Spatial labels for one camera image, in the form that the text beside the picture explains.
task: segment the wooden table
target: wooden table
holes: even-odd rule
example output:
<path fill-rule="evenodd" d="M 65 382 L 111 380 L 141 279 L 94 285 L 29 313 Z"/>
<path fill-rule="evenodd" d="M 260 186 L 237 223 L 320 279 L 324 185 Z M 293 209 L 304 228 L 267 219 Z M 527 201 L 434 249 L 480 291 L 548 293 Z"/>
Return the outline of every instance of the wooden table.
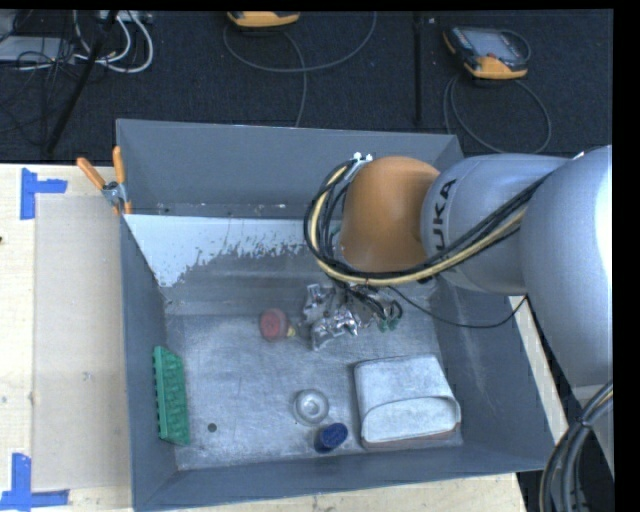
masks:
<path fill-rule="evenodd" d="M 39 180 L 58 178 L 68 182 L 64 194 L 55 197 L 54 194 L 36 196 L 36 218 L 31 220 L 20 220 L 23 167 L 36 172 Z M 107 182 L 115 179 L 113 168 L 99 167 L 98 170 Z M 78 205 L 82 205 L 84 212 L 78 213 Z M 93 229 L 92 225 L 83 225 L 81 222 L 76 224 L 81 229 L 71 229 L 73 223 L 70 223 L 69 219 L 75 218 L 77 222 L 79 218 L 82 221 L 87 206 L 93 215 L 87 217 L 87 222 L 95 223 L 98 219 L 100 229 Z M 52 216 L 51 212 L 64 214 Z M 40 216 L 45 214 L 50 216 L 46 219 Z M 46 354 L 47 350 L 54 350 L 53 354 L 65 354 L 68 358 L 65 360 L 52 357 L 46 361 L 47 374 L 54 377 L 53 380 L 50 379 L 53 382 L 52 386 L 59 386 L 61 392 L 65 389 L 84 389 L 82 385 L 99 386 L 104 368 L 115 368 L 118 376 L 124 375 L 123 352 L 120 348 L 121 318 L 117 318 L 119 308 L 114 308 L 121 300 L 119 267 L 114 266 L 114 261 L 109 262 L 105 259 L 103 263 L 110 264 L 105 268 L 115 270 L 110 275 L 96 276 L 92 267 L 79 263 L 85 261 L 86 255 L 103 252 L 110 254 L 112 260 L 117 259 L 113 258 L 118 252 L 118 247 L 113 246 L 113 240 L 117 240 L 117 226 L 117 218 L 106 200 L 77 167 L 0 165 L 0 491 L 8 489 L 10 484 L 11 454 L 19 452 L 32 457 L 34 492 L 54 490 L 51 488 L 54 485 L 62 485 L 61 488 L 71 490 L 69 504 L 57 509 L 75 511 L 131 508 L 128 485 L 128 435 L 126 428 L 125 432 L 122 432 L 122 418 L 119 416 L 120 412 L 126 409 L 124 393 L 121 402 L 117 400 L 115 406 L 111 404 L 112 408 L 117 409 L 114 414 L 106 414 L 105 409 L 101 408 L 99 403 L 96 404 L 95 400 L 93 403 L 83 402 L 101 396 L 96 395 L 95 391 L 93 395 L 80 392 L 73 396 L 60 397 L 61 403 L 67 404 L 67 410 L 57 411 L 57 416 L 53 416 L 51 411 L 45 411 L 46 414 L 50 414 L 51 423 L 42 422 L 38 418 L 46 417 L 46 414 L 39 407 L 43 406 L 43 397 L 47 396 L 47 393 L 51 394 L 51 389 L 48 385 L 42 387 L 42 383 L 47 381 L 35 371 L 36 363 L 42 359 L 43 354 Z M 46 232 L 39 232 L 39 227 L 46 229 Z M 56 233 L 61 235 L 64 243 L 56 244 Z M 50 240 L 48 246 L 47 243 L 42 243 L 45 239 L 41 237 L 45 235 Z M 53 246 L 53 253 L 48 252 L 47 248 Z M 47 268 L 46 265 L 38 265 L 43 261 L 57 262 L 64 276 L 47 276 L 42 273 L 36 276 L 36 268 Z M 47 304 L 45 300 L 51 296 L 45 293 L 48 280 L 60 287 L 60 279 L 64 279 L 64 296 L 74 297 L 72 302 L 78 306 L 70 307 L 68 310 L 65 335 L 56 334 L 55 329 L 49 331 L 46 325 L 43 328 L 38 324 L 47 307 L 61 307 L 60 304 Z M 518 298 L 513 298 L 512 303 L 517 302 Z M 108 316 L 86 314 L 87 308 L 93 308 L 93 311 L 96 308 L 100 309 L 102 305 L 109 305 Z M 530 311 L 526 306 L 517 313 L 516 319 L 532 363 L 533 377 L 541 390 L 545 411 L 557 441 L 567 427 L 566 418 Z M 100 369 L 95 376 L 90 371 L 76 375 L 68 368 L 69 362 L 91 356 L 87 353 L 89 345 L 81 344 L 82 341 L 78 339 L 86 337 L 87 330 L 91 331 L 93 343 L 108 343 L 110 347 L 109 350 L 101 351 Z M 47 347 L 38 345 L 41 340 L 37 339 L 37 332 L 46 333 Z M 118 386 L 122 385 L 122 382 L 115 379 L 102 385 L 105 386 L 103 393 L 120 393 Z M 57 427 L 53 425 L 58 421 L 61 423 Z M 46 446 L 42 446 L 41 441 L 39 445 L 34 443 L 34 440 L 46 439 L 46 434 L 54 427 L 60 435 L 60 430 L 64 431 L 67 428 L 64 421 L 69 422 L 69 430 L 62 432 L 64 439 L 59 438 L 58 443 L 48 443 Z M 66 446 L 73 446 L 73 449 L 65 449 Z M 240 503 L 211 507 L 208 510 L 512 512 L 524 511 L 525 506 L 516 475 L 506 474 L 259 503 Z"/>

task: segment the electrical cable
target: electrical cable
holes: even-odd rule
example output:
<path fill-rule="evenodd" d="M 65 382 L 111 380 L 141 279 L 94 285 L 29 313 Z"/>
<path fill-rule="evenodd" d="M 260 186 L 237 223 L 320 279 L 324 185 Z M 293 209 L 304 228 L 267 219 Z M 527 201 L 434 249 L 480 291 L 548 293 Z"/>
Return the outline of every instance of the electrical cable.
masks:
<path fill-rule="evenodd" d="M 288 39 L 288 41 L 291 43 L 291 45 L 295 49 L 296 53 L 298 54 L 298 59 L 300 60 L 300 67 L 299 68 L 273 68 L 273 67 L 268 67 L 268 66 L 261 66 L 259 64 L 255 64 L 255 63 L 253 63 L 251 61 L 248 61 L 247 59 L 241 57 L 238 53 L 236 53 L 233 50 L 233 48 L 231 48 L 231 45 L 229 44 L 229 40 L 227 38 L 227 32 L 229 30 L 229 25 L 225 26 L 225 28 L 224 28 L 224 30 L 222 32 L 222 40 L 224 42 L 225 47 L 229 51 L 229 53 L 231 55 L 233 55 L 236 59 L 238 59 L 240 62 L 246 64 L 247 66 L 251 66 L 252 68 L 259 69 L 261 71 L 270 71 L 270 72 L 273 72 L 273 73 L 302 73 L 303 74 L 302 75 L 303 76 L 302 100 L 300 101 L 300 107 L 298 109 L 298 116 L 296 117 L 296 121 L 295 121 L 295 124 L 294 124 L 294 126 L 297 128 L 297 127 L 300 126 L 300 121 L 302 119 L 302 112 L 304 111 L 306 98 L 307 98 L 307 74 L 310 71 L 319 71 L 319 70 L 323 70 L 323 69 L 332 68 L 334 66 L 342 64 L 343 62 L 346 62 L 351 57 L 356 55 L 369 42 L 369 39 L 371 39 L 371 36 L 373 35 L 374 29 L 376 27 L 376 21 L 377 21 L 377 12 L 374 11 L 373 12 L 373 21 L 371 23 L 371 28 L 369 29 L 369 32 L 365 36 L 364 40 L 358 45 L 358 47 L 355 50 L 353 50 L 351 53 L 349 53 L 345 57 L 342 57 L 342 58 L 340 58 L 338 60 L 335 60 L 333 62 L 329 62 L 329 63 L 326 63 L 326 64 L 320 64 L 320 65 L 317 65 L 317 66 L 310 66 L 310 67 L 307 67 L 305 65 L 304 58 L 302 56 L 302 52 L 300 50 L 300 47 L 296 44 L 295 40 L 289 34 L 287 34 L 286 32 L 283 32 L 282 34 Z"/>
<path fill-rule="evenodd" d="M 434 318 L 435 320 L 437 320 L 439 322 L 442 322 L 444 324 L 453 325 L 455 327 L 466 327 L 466 328 L 469 328 L 469 329 L 493 329 L 495 327 L 500 327 L 501 325 L 504 325 L 509 320 L 511 320 L 515 316 L 515 314 L 518 312 L 518 310 L 522 307 L 522 305 L 527 301 L 527 296 L 525 295 L 520 300 L 518 305 L 515 308 L 513 308 L 513 311 L 511 311 L 509 316 L 507 316 L 506 318 L 503 318 L 502 320 L 500 320 L 500 321 L 498 321 L 496 323 L 492 323 L 492 324 L 463 324 L 463 323 L 459 323 L 459 322 L 454 322 L 452 320 L 447 320 L 446 318 L 442 318 L 442 317 L 436 315 L 432 311 L 429 311 L 428 309 L 420 306 L 420 304 L 418 304 L 418 303 L 414 302 L 413 300 L 411 300 L 409 297 L 407 297 L 405 294 L 403 294 L 400 290 L 398 290 L 394 286 L 389 286 L 389 289 L 391 291 L 397 293 L 400 297 L 402 297 L 402 299 L 404 299 L 406 302 L 411 304 L 414 308 L 422 311 L 423 313 L 429 315 L 430 317 Z"/>
<path fill-rule="evenodd" d="M 593 409 L 588 418 L 584 418 L 578 422 L 580 428 L 573 437 L 569 438 L 567 442 L 566 456 L 562 463 L 561 474 L 562 503 L 567 511 L 573 510 L 573 506 L 571 504 L 572 470 L 576 465 L 577 456 L 582 449 L 587 436 L 591 432 L 593 424 L 613 408 L 613 392 L 609 396 L 610 398 L 603 400 Z"/>
<path fill-rule="evenodd" d="M 567 470 L 571 472 L 573 468 L 569 465 L 570 462 L 568 455 L 571 451 L 571 459 L 575 464 L 577 453 L 579 448 L 584 444 L 586 434 L 592 428 L 593 423 L 597 421 L 605 412 L 608 412 L 613 407 L 613 380 L 610 380 L 598 392 L 589 400 L 587 405 L 582 411 L 582 417 L 576 420 L 560 438 L 549 457 L 547 464 L 542 473 L 542 480 L 540 482 L 539 493 L 539 506 L 541 512 L 552 512 L 553 500 L 551 494 L 551 486 L 555 478 L 555 473 L 558 467 L 562 467 L 563 471 Z M 564 502 L 565 512 L 572 510 L 570 503 L 567 501 L 567 496 L 570 501 L 570 483 L 569 478 L 563 479 L 562 497 Z"/>
<path fill-rule="evenodd" d="M 414 280 L 420 281 L 428 279 L 497 243 L 500 239 L 503 239 L 504 236 L 511 234 L 513 229 L 517 229 L 517 226 L 523 218 L 526 210 L 526 201 L 528 201 L 528 198 L 533 194 L 533 191 L 537 186 L 546 179 L 545 176 L 539 179 L 536 183 L 527 187 L 525 191 L 521 192 L 511 201 L 503 205 L 503 207 L 496 210 L 493 216 L 490 215 L 487 219 L 470 230 L 470 232 L 478 233 L 475 241 L 472 240 L 469 242 L 469 245 L 457 251 L 453 256 L 446 259 L 444 258 L 445 255 L 449 255 L 452 252 L 452 248 L 449 247 L 445 251 L 441 251 L 441 253 L 432 257 L 428 262 L 425 262 L 425 264 L 414 267 L 414 269 L 409 269 L 399 273 L 363 273 L 351 269 L 341 262 L 328 258 L 326 252 L 322 249 L 323 239 L 318 229 L 319 225 L 322 223 L 322 220 L 320 220 L 320 211 L 324 206 L 327 195 L 330 193 L 332 187 L 340 183 L 341 179 L 345 175 L 351 174 L 348 171 L 352 168 L 353 162 L 354 161 L 351 160 L 335 170 L 325 180 L 326 185 L 320 189 L 316 197 L 309 204 L 303 223 L 304 237 L 312 254 L 316 258 L 317 264 L 329 277 L 349 283 L 371 286 L 389 286 L 403 284 Z M 468 233 L 463 235 L 461 238 L 470 239 Z M 460 242 L 456 241 L 454 244 L 457 246 L 460 245 Z"/>
<path fill-rule="evenodd" d="M 127 28 L 126 24 L 122 21 L 122 18 L 120 16 L 120 14 L 118 14 L 116 16 L 116 21 L 118 22 L 118 24 L 120 25 L 120 27 L 123 30 L 123 33 L 125 35 L 126 38 L 126 44 L 125 44 L 125 48 L 119 53 L 116 54 L 115 56 L 112 56 L 111 54 L 107 55 L 107 56 L 103 56 L 103 57 L 98 57 L 96 59 L 96 64 L 100 64 L 101 66 L 106 67 L 107 69 L 111 70 L 111 71 L 115 71 L 117 73 L 125 73 L 125 74 L 133 74 L 133 73 L 140 73 L 142 71 L 145 71 L 146 69 L 149 68 L 149 66 L 151 65 L 151 63 L 153 62 L 153 57 L 154 57 L 154 46 L 153 46 L 153 40 L 151 38 L 151 34 L 149 34 L 149 31 L 146 29 L 146 27 L 144 26 L 144 24 L 139 20 L 138 16 L 133 16 L 130 12 L 129 12 L 129 17 L 130 19 L 133 20 L 133 22 L 135 23 L 135 25 L 138 27 L 138 29 L 140 30 L 140 32 L 142 32 L 146 45 L 147 45 L 147 58 L 144 61 L 143 64 L 141 64 L 138 67 L 132 68 L 132 67 L 121 67 L 121 66 L 114 66 L 113 62 L 117 62 L 122 60 L 124 57 L 126 57 L 132 47 L 132 39 L 131 39 L 131 33 L 129 32 L 129 29 Z M 84 37 L 82 36 L 82 32 L 80 30 L 80 23 L 78 21 L 78 12 L 76 9 L 73 10 L 73 21 L 74 21 L 74 30 L 76 35 L 78 36 L 78 39 L 80 40 L 80 43 L 82 44 L 83 48 L 85 49 L 85 51 L 87 53 L 90 52 L 90 46 L 89 44 L 84 40 Z M 74 54 L 74 57 L 81 59 L 81 60 L 87 60 L 89 57 L 88 55 L 82 55 L 82 54 Z"/>
<path fill-rule="evenodd" d="M 316 247 L 314 247 L 312 245 L 312 243 L 311 243 L 311 239 L 310 239 L 310 236 L 309 236 L 309 229 L 308 229 L 308 223 L 310 221 L 311 213 L 312 213 L 313 209 L 315 208 L 316 203 L 319 200 L 319 198 L 325 192 L 328 192 L 328 191 L 330 192 L 332 187 L 337 186 L 342 181 L 347 181 L 348 182 L 348 179 L 346 179 L 345 176 L 349 177 L 350 174 L 353 174 L 353 173 L 345 172 L 340 177 L 339 180 L 335 181 L 331 185 L 327 184 L 329 182 L 329 180 L 334 178 L 335 175 L 339 171 L 344 171 L 344 167 L 354 168 L 354 165 L 355 165 L 356 162 L 357 162 L 357 160 L 350 160 L 348 162 L 345 162 L 344 164 L 341 164 L 343 166 L 343 168 L 341 168 L 340 166 L 336 167 L 334 169 L 334 171 L 332 171 L 332 173 L 325 179 L 325 181 L 323 182 L 319 192 L 312 199 L 311 203 L 309 204 L 309 206 L 307 208 L 307 212 L 305 214 L 304 224 L 303 224 L 303 226 L 304 226 L 304 236 L 305 236 L 305 240 L 307 241 L 307 245 L 309 246 L 311 252 L 317 258 L 319 258 L 319 259 L 323 260 L 325 263 L 331 265 L 334 269 L 341 270 L 342 272 L 344 272 L 346 274 L 349 274 L 350 276 L 368 277 L 368 278 L 372 278 L 372 277 L 375 277 L 375 278 L 393 278 L 393 277 L 405 276 L 407 274 L 411 274 L 411 273 L 415 273 L 415 272 L 424 270 L 426 268 L 429 268 L 429 266 L 431 266 L 431 265 L 433 265 L 435 263 L 443 261 L 455 249 L 458 249 L 458 247 L 463 247 L 464 244 L 469 243 L 469 241 L 473 240 L 474 237 L 476 239 L 479 239 L 482 236 L 490 233 L 495 227 L 497 227 L 511 213 L 516 211 L 521 206 L 525 205 L 528 202 L 528 200 L 531 198 L 531 196 L 533 195 L 535 190 L 548 177 L 548 175 L 546 175 L 546 176 L 543 176 L 542 178 L 539 178 L 537 181 L 535 181 L 534 183 L 532 183 L 531 185 L 526 187 L 524 190 L 522 190 L 520 193 L 518 193 L 516 196 L 514 196 L 511 200 L 507 201 L 505 204 L 503 204 L 501 207 L 499 207 L 497 210 L 495 210 L 492 214 L 488 215 L 484 220 L 479 222 L 472 229 L 467 231 L 467 233 L 465 233 L 464 235 L 462 235 L 458 239 L 456 239 L 453 242 L 451 242 L 450 244 L 448 244 L 448 246 L 445 249 L 443 249 L 439 253 L 431 256 L 425 262 L 423 262 L 423 263 L 421 263 L 419 265 L 416 265 L 416 266 L 414 266 L 412 268 L 405 269 L 405 270 L 399 271 L 399 272 L 366 273 L 366 272 L 360 272 L 358 270 L 355 270 L 355 269 L 345 265 L 343 262 L 335 260 L 333 258 L 333 255 L 332 255 L 332 250 L 327 250 L 325 247 L 323 247 L 323 244 L 322 244 L 322 240 L 323 240 L 323 238 L 322 238 L 322 230 L 323 229 L 325 229 L 325 230 L 329 229 L 329 220 L 325 219 L 324 220 L 324 226 L 322 226 L 323 219 L 322 218 L 318 219 L 318 225 L 317 225 L 316 231 L 317 231 L 317 237 L 320 239 L 320 242 L 319 242 L 320 245 L 317 248 L 317 250 L 316 250 Z M 505 233 L 505 236 L 509 236 L 510 234 L 512 234 L 512 233 L 511 232 Z M 491 244 L 489 244 L 487 246 L 487 248 L 490 247 L 491 245 L 497 243 L 498 241 L 500 241 L 503 238 L 504 238 L 504 236 L 496 238 L 496 240 L 494 240 Z"/>
<path fill-rule="evenodd" d="M 342 64 L 343 62 L 346 62 L 351 57 L 356 55 L 360 50 L 362 50 L 362 48 L 364 48 L 364 46 L 369 42 L 369 39 L 371 39 L 371 36 L 373 35 L 373 32 L 376 28 L 377 18 L 378 18 L 378 13 L 376 11 L 373 11 L 371 28 L 369 29 L 369 32 L 367 33 L 363 41 L 358 45 L 358 47 L 355 50 L 353 50 L 351 53 L 333 62 L 328 62 L 326 64 L 319 64 L 316 66 L 309 66 L 309 67 L 302 66 L 299 68 L 274 68 L 274 67 L 268 67 L 268 66 L 261 66 L 259 64 L 255 64 L 254 62 L 251 62 L 245 59 L 244 57 L 236 53 L 233 50 L 233 48 L 231 48 L 231 45 L 229 45 L 229 41 L 227 39 L 227 32 L 229 31 L 229 25 L 226 25 L 224 27 L 224 30 L 222 32 L 222 40 L 224 42 L 225 47 L 227 48 L 227 50 L 229 50 L 229 53 L 231 53 L 231 55 L 233 55 L 240 62 L 243 62 L 247 66 L 251 66 L 252 68 L 255 68 L 255 69 L 259 69 L 262 71 L 271 71 L 273 73 L 302 73 L 302 72 L 309 72 L 309 71 L 319 71 L 322 69 L 329 69 L 339 64 Z"/>
<path fill-rule="evenodd" d="M 451 126 L 449 123 L 449 114 L 447 112 L 448 107 L 451 107 L 451 110 L 453 111 L 456 120 L 458 121 L 458 123 L 460 124 L 460 126 L 462 127 L 462 129 L 472 138 L 474 139 L 476 142 L 478 142 L 479 144 L 481 144 L 482 146 L 484 146 L 487 149 L 490 149 L 491 151 L 494 151 L 496 153 L 506 153 L 507 150 L 498 148 L 496 146 L 493 146 L 491 144 L 489 144 L 488 142 L 482 140 L 478 135 L 476 135 L 476 133 L 469 128 L 469 126 L 467 126 L 467 124 L 462 120 L 462 116 L 460 115 L 460 113 L 458 112 L 458 106 L 456 104 L 455 101 L 455 97 L 454 97 L 454 90 L 456 88 L 456 85 L 458 84 L 458 81 L 460 79 L 460 77 L 463 74 L 460 73 L 459 75 L 455 75 L 453 78 L 451 78 L 449 80 L 449 82 L 447 83 L 445 90 L 444 90 L 444 101 L 443 101 L 443 114 L 444 114 L 444 123 L 445 123 L 445 127 L 447 128 L 447 133 L 453 133 L 451 130 Z M 551 141 L 551 133 L 552 133 L 552 128 L 551 128 L 551 117 L 549 115 L 549 111 L 547 110 L 547 108 L 544 106 L 544 104 L 542 103 L 542 100 L 538 97 L 537 94 L 535 94 L 531 88 L 529 88 L 528 86 L 526 86 L 524 83 L 522 83 L 522 81 L 520 80 L 511 80 L 512 82 L 515 82 L 515 84 L 519 87 L 521 87 L 522 89 L 524 89 L 536 102 L 536 104 L 538 105 L 538 107 L 540 107 L 540 110 L 542 111 L 544 117 L 545 117 L 545 122 L 546 122 L 546 137 L 544 142 L 535 150 L 531 151 L 532 154 L 538 154 L 541 153 L 542 151 L 544 151 L 547 146 L 549 145 L 549 142 Z"/>
<path fill-rule="evenodd" d="M 285 32 L 284 36 L 289 40 L 289 42 L 293 46 L 294 50 L 298 54 L 298 58 L 300 59 L 300 66 L 304 68 L 305 66 L 304 57 L 302 55 L 302 51 L 300 50 L 300 47 L 289 34 Z M 304 112 L 304 106 L 305 106 L 305 103 L 307 102 L 307 78 L 308 78 L 307 72 L 304 71 L 302 73 L 302 98 L 300 100 L 300 107 L 298 108 L 298 116 L 296 117 L 296 122 L 294 124 L 296 128 L 300 126 L 300 120 L 302 119 L 302 112 Z"/>

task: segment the bin floor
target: bin floor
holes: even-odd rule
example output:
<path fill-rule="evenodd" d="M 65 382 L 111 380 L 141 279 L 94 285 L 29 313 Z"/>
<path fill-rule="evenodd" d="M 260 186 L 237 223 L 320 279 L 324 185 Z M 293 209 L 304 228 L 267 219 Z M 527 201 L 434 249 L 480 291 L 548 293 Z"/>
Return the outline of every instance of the bin floor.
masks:
<path fill-rule="evenodd" d="M 392 332 L 370 326 L 319 351 L 301 337 L 264 340 L 253 316 L 172 316 L 167 329 L 169 347 L 183 357 L 187 387 L 191 444 L 175 448 L 181 470 L 363 453 L 353 366 L 394 356 L 440 358 L 431 319 L 407 308 Z M 293 415 L 295 396 L 305 389 L 329 400 L 321 426 L 341 422 L 349 429 L 328 455 L 313 449 L 316 428 Z M 456 434 L 437 445 L 460 443 Z"/>

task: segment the metal stand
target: metal stand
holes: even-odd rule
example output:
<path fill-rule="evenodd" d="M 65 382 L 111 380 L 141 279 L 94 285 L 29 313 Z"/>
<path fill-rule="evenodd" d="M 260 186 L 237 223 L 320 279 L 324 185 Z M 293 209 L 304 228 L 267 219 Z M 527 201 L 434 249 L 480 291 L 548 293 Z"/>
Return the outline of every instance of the metal stand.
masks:
<path fill-rule="evenodd" d="M 62 112 L 62 114 L 60 115 L 60 117 L 58 118 L 58 122 L 56 123 L 53 132 L 51 134 L 51 139 L 49 139 L 49 142 L 47 143 L 47 146 L 45 148 L 45 152 L 46 155 L 48 157 L 52 157 L 53 156 L 53 152 L 55 151 L 55 148 L 58 144 L 58 141 L 60 140 L 60 137 L 62 136 L 62 132 L 64 131 L 67 122 L 69 121 L 69 118 L 71 117 L 71 114 L 73 112 L 73 109 L 76 106 L 76 103 L 78 102 L 78 99 L 80 98 L 80 94 L 82 94 L 82 91 L 84 89 L 84 86 L 87 83 L 87 80 L 89 80 L 89 75 L 91 74 L 91 70 L 93 69 L 93 66 L 96 63 L 96 59 L 98 58 L 98 54 L 100 53 L 100 50 L 102 50 L 102 46 L 104 45 L 105 41 L 107 40 L 107 36 L 109 35 L 109 32 L 111 32 L 111 29 L 113 28 L 113 25 L 116 22 L 116 16 L 118 15 L 118 9 L 112 9 L 109 11 L 109 14 L 107 16 L 107 21 L 104 25 L 104 28 L 100 28 L 100 30 L 98 31 L 98 35 L 96 37 L 96 40 L 93 44 L 93 46 L 91 47 L 91 52 L 89 53 L 89 58 L 87 59 L 87 64 L 82 72 L 82 75 L 80 75 L 80 78 L 78 80 L 78 82 L 76 83 L 76 87 L 75 90 L 73 91 L 73 94 L 71 96 L 71 100 L 69 101 L 69 103 L 67 104 L 67 106 L 64 108 L 64 111 Z"/>

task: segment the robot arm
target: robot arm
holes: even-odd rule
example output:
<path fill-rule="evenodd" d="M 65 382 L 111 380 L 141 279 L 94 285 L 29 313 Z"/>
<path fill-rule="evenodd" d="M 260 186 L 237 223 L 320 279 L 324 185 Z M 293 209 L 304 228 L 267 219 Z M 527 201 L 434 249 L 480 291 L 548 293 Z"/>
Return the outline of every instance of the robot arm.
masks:
<path fill-rule="evenodd" d="M 442 173 L 410 158 L 354 158 L 312 202 L 305 235 L 345 287 L 383 290 L 438 275 L 526 295 L 574 394 L 589 397 L 612 382 L 611 171 L 611 146 L 574 159 L 472 157 Z M 334 254 L 333 235 L 322 235 L 331 215 L 320 211 L 341 195 Z M 612 421 L 602 423 L 596 435 L 613 474 Z"/>

